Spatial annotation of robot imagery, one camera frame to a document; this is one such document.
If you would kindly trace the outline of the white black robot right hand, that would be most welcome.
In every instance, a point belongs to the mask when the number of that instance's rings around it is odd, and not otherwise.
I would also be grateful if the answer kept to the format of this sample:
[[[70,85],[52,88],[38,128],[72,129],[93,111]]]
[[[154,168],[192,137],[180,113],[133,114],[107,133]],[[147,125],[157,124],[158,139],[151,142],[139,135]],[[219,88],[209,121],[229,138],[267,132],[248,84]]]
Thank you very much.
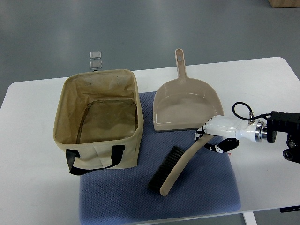
[[[238,147],[240,139],[260,142],[266,138],[267,126],[262,121],[248,122],[246,120],[217,115],[199,128],[194,140],[205,135],[220,136],[224,140],[218,144],[205,144],[204,147],[217,153],[225,153]]]

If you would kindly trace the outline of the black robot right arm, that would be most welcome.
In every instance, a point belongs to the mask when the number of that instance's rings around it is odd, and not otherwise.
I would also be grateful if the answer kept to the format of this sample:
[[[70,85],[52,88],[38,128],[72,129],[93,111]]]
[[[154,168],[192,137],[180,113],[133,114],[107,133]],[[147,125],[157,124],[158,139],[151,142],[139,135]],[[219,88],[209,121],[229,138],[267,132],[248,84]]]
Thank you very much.
[[[248,118],[238,115],[235,111],[237,105],[244,105],[248,110]],[[244,102],[236,102],[232,106],[233,114],[254,127],[254,140],[267,140],[274,143],[277,132],[287,134],[287,149],[283,151],[283,157],[291,162],[300,162],[300,114],[290,112],[277,112],[254,116],[252,108]]]

